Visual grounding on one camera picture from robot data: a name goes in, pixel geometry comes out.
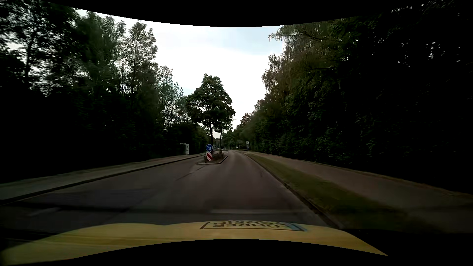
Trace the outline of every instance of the sign post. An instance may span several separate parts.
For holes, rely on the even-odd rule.
[[[212,144],[207,144],[207,146],[205,146],[205,149],[207,150],[207,160],[212,160],[212,153],[211,151],[213,150],[213,146]]]

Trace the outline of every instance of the road marking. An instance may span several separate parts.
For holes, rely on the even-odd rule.
[[[29,213],[28,216],[32,217],[32,216],[36,216],[36,215],[44,214],[44,213],[55,213],[55,212],[59,211],[60,209],[61,208],[58,208],[58,207],[42,209],[42,210],[39,210],[39,211],[36,211],[36,212]]]

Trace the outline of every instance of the traffic island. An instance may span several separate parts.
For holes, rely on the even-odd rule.
[[[207,155],[203,156],[203,161],[198,162],[197,164],[221,164],[225,159],[227,159],[228,153],[215,153],[211,160],[208,160]]]

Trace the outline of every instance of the tree trunk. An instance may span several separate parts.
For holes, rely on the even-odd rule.
[[[210,143],[211,143],[211,145],[212,145],[212,147],[213,147],[212,125],[209,125],[209,128],[210,128]]]
[[[223,130],[220,128],[220,154],[222,153],[222,132]]]

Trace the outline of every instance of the sidewalk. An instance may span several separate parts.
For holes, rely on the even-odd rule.
[[[192,159],[204,153],[193,155],[179,155],[165,158],[151,159],[142,162],[132,162],[122,165],[74,171],[51,177],[23,179],[11,183],[0,184],[0,204],[7,204],[23,198],[39,195],[57,189],[113,177],[120,174],[139,171],[163,164]]]
[[[445,232],[473,233],[473,195],[266,153],[254,151],[250,153],[315,175],[365,198],[403,210],[413,217],[442,228]]]

